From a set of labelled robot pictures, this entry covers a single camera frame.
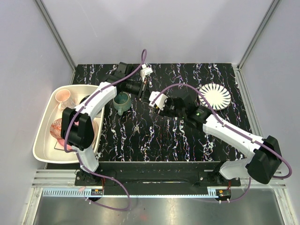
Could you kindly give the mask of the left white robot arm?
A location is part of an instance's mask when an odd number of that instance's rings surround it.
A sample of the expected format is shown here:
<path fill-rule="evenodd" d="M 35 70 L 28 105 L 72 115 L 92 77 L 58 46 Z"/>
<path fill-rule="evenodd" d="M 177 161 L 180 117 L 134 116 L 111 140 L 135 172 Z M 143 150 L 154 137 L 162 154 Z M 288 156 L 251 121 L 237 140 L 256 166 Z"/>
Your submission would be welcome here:
<path fill-rule="evenodd" d="M 133 94 L 141 100 L 148 98 L 147 76 L 152 72 L 152 68 L 146 64 L 133 69 L 133 65 L 121 62 L 112 74 L 102 78 L 96 90 L 84 101 L 75 108 L 67 107 L 63 110 L 60 136 L 65 145 L 71 146 L 71 150 L 64 146 L 64 151 L 76 154 L 81 169 L 86 172 L 85 180 L 90 185 L 95 186 L 101 181 L 101 174 L 96 171 L 99 162 L 92 147 L 95 136 L 92 122 L 95 116 L 122 92 Z"/>

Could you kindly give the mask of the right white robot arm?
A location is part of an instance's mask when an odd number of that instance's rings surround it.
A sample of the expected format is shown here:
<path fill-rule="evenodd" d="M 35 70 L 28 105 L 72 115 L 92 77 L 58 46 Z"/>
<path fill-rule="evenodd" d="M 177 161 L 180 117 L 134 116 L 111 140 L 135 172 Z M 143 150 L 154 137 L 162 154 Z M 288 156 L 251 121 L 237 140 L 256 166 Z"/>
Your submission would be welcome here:
<path fill-rule="evenodd" d="M 188 126 L 226 142 L 245 156 L 245 159 L 219 163 L 213 173 L 215 184 L 223 186 L 234 178 L 252 178 L 268 184 L 274 178 L 283 161 L 276 138 L 263 138 L 244 131 L 209 108 L 196 105 L 190 97 L 183 99 L 162 95 L 155 104 L 160 115 L 182 118 Z"/>

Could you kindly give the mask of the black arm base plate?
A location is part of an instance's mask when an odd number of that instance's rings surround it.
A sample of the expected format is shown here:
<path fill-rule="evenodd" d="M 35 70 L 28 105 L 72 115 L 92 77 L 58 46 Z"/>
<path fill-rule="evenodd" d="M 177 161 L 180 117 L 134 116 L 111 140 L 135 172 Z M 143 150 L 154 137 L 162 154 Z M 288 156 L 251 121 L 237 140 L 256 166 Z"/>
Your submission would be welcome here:
<path fill-rule="evenodd" d="M 105 177 L 104 194 L 208 195 L 208 188 L 240 187 L 239 179 L 226 180 L 214 172 L 218 162 L 101 162 L 93 173 L 78 172 L 77 186 L 96 186 Z"/>

